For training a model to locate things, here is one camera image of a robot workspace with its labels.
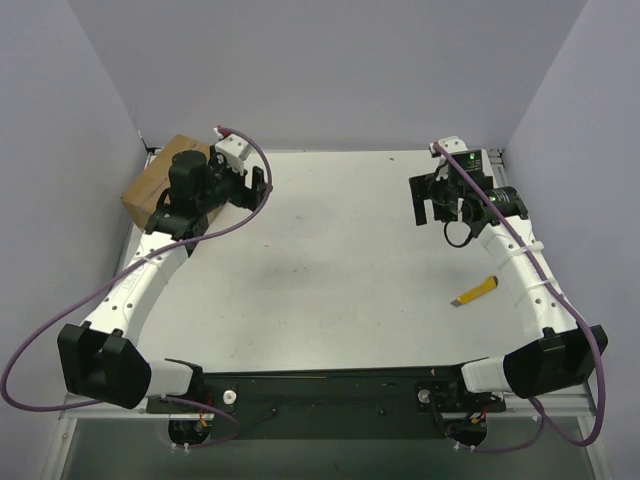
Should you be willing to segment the yellow utility knife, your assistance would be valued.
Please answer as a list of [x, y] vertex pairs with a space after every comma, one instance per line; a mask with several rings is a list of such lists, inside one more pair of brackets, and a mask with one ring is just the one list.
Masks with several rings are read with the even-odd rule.
[[480, 298], [481, 296], [486, 295], [487, 293], [496, 289], [498, 284], [498, 278], [495, 275], [491, 275], [487, 277], [481, 284], [459, 295], [457, 298], [452, 300], [450, 304], [454, 307], [467, 305]]

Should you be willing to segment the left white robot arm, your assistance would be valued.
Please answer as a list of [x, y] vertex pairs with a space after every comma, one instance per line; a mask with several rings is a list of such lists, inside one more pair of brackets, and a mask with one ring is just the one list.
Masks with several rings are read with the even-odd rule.
[[209, 153], [185, 150], [172, 157], [169, 185], [123, 277], [81, 324], [67, 324], [58, 335], [70, 393], [127, 409], [162, 395], [183, 411], [202, 405], [201, 367], [182, 360], [146, 360], [137, 343], [171, 276], [203, 240], [210, 213], [226, 204], [255, 212], [263, 204], [269, 190], [264, 170], [244, 167], [251, 151], [250, 143], [231, 134]]

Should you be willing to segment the brown cardboard express box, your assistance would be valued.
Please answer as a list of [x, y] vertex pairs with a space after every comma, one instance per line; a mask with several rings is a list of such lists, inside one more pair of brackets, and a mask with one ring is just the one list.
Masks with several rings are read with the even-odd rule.
[[169, 169], [173, 157], [183, 151], [201, 152], [210, 158], [210, 145], [188, 136], [174, 136], [149, 165], [139, 174], [121, 196], [121, 201], [134, 224], [145, 231], [149, 220], [156, 212], [161, 194], [170, 187]]

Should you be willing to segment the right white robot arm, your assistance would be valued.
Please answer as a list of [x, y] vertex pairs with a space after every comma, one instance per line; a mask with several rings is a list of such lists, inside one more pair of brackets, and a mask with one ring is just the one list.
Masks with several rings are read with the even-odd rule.
[[429, 147], [439, 165], [410, 178], [417, 224], [463, 223], [485, 248], [521, 320], [524, 346], [502, 357], [466, 363], [465, 387], [473, 393], [511, 392], [530, 398], [603, 378], [601, 355], [608, 338], [588, 326], [562, 294], [543, 255], [529, 212], [512, 187], [497, 187], [483, 150], [467, 150], [454, 138]]

